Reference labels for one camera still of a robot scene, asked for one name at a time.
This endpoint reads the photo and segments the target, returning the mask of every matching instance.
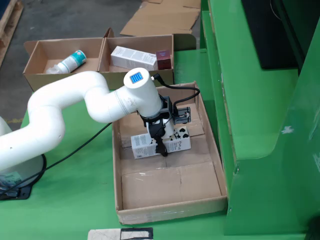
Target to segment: dark red box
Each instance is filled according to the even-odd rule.
[[[169,50],[156,51],[158,70],[171,69],[171,56]]]

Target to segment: teal label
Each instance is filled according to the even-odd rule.
[[[72,53],[70,57],[73,58],[78,67],[84,64],[87,60],[86,55],[81,50]]]

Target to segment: green table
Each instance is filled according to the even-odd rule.
[[[197,81],[211,121],[213,95],[206,49],[179,51],[174,55],[177,83]],[[104,125],[93,121],[84,102],[63,111],[65,137],[46,153],[48,164],[63,158]],[[28,124],[25,116],[22,126]],[[123,228],[114,202],[112,129],[107,128],[89,145],[46,172],[28,200],[0,202],[0,236],[3,240],[86,240],[91,229]],[[153,227],[154,239],[242,239],[256,236],[224,236],[224,212],[141,224]],[[300,240],[302,235],[267,235],[262,240]]]

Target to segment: black bracket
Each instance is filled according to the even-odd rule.
[[[186,124],[191,122],[191,111],[190,107],[174,110],[172,102],[168,96],[160,95],[160,98],[162,100],[162,109],[156,115],[151,117],[143,117],[140,115],[140,117],[142,118],[145,127],[148,123],[150,136],[155,139],[157,143],[155,152],[166,157],[168,156],[168,151],[162,140],[162,137],[166,134],[166,124],[164,124],[163,119],[169,119],[169,121],[172,119],[174,125]]]

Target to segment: white bottle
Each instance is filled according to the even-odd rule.
[[[77,50],[65,60],[46,70],[46,74],[69,74],[87,61],[83,51]]]

